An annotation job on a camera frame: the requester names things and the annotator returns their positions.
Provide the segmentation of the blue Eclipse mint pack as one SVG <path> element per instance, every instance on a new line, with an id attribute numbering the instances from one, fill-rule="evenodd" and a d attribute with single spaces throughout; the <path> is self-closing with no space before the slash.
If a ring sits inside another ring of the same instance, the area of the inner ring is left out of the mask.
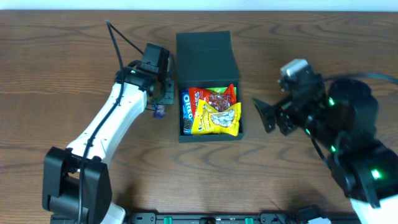
<path id="1" fill-rule="evenodd" d="M 165 105 L 153 105 L 153 117 L 157 119 L 162 119 L 165 117 Z"/>

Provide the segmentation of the red snack bag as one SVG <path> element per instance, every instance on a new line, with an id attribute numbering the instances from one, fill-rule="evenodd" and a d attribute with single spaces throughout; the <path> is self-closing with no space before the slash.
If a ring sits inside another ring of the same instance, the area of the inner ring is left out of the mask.
<path id="1" fill-rule="evenodd" d="M 236 87 L 233 84 L 230 84 L 227 88 L 228 89 L 222 95 L 214 94 L 206 90 L 206 88 L 189 88 L 188 92 L 190 95 L 193 115 L 195 115 L 199 100 L 206 101 L 209 105 L 214 107 L 214 109 L 220 112 L 237 103 Z"/>

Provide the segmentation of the dark green box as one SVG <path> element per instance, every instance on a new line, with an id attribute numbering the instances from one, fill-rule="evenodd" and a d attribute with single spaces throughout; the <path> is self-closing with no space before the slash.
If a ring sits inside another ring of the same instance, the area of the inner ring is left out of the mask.
<path id="1" fill-rule="evenodd" d="M 239 134 L 187 135 L 183 133 L 183 97 L 188 88 L 236 87 L 241 102 L 240 76 L 233 55 L 229 31 L 181 32 L 177 41 L 177 96 L 180 143 L 237 141 L 244 136 L 243 119 L 239 120 Z"/>

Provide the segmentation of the blue Oreo cookie pack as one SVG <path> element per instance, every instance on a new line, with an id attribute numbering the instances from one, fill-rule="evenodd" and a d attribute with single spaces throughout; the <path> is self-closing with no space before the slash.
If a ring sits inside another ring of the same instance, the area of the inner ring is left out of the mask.
<path id="1" fill-rule="evenodd" d="M 183 133 L 191 135 L 194 115 L 192 112 L 190 95 L 188 90 L 182 92 L 182 112 L 183 112 Z"/>

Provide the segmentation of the yellow nut snack bag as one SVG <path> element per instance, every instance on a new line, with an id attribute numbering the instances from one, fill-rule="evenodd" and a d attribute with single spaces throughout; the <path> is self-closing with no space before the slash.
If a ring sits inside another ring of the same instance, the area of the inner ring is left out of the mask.
<path id="1" fill-rule="evenodd" d="M 222 112 L 205 100 L 199 100 L 191 134 L 229 134 L 237 136 L 241 119 L 241 103 L 236 103 Z"/>

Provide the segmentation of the green Haribo gummy bag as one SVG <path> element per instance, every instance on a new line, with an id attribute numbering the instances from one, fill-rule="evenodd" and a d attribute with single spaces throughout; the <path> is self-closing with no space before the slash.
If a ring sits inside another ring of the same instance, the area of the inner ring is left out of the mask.
<path id="1" fill-rule="evenodd" d="M 214 88 L 206 88 L 206 90 L 217 94 L 217 95 L 222 95 L 228 88 L 227 87 L 214 87 Z"/>

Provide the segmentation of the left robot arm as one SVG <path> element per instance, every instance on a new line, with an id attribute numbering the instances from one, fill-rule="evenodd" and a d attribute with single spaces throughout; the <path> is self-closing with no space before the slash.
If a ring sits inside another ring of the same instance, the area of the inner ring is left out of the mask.
<path id="1" fill-rule="evenodd" d="M 134 120 L 148 105 L 174 102 L 169 50 L 147 44 L 141 60 L 117 71 L 111 93 L 88 127 L 65 149 L 44 158 L 42 207 L 69 223 L 123 223 L 112 201 L 109 165 Z"/>

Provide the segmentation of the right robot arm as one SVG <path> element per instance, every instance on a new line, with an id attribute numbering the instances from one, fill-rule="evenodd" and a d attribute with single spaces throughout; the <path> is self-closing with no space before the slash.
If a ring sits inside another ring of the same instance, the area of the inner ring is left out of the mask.
<path id="1" fill-rule="evenodd" d="M 397 154 L 376 137 L 379 103 L 365 78 L 397 83 L 380 73 L 324 78 L 306 66 L 279 79 L 288 96 L 253 103 L 267 133 L 304 131 L 361 223 L 397 223 Z"/>

